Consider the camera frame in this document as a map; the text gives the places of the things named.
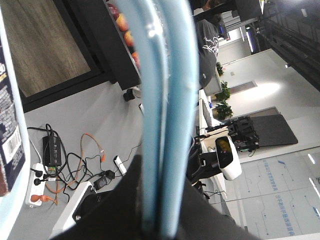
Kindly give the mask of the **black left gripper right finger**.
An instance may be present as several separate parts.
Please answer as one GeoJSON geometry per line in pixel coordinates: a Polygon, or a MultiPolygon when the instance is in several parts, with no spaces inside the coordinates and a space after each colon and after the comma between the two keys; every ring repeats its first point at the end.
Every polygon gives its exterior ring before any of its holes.
{"type": "Polygon", "coordinates": [[[176,240],[257,240],[213,208],[186,178],[176,240]]]}

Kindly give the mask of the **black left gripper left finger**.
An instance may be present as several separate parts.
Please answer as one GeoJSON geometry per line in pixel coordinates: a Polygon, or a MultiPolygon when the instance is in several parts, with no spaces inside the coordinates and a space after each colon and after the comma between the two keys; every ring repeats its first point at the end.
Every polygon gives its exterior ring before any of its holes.
{"type": "Polygon", "coordinates": [[[126,175],[78,223],[53,240],[141,240],[142,156],[135,155],[126,175]]]}

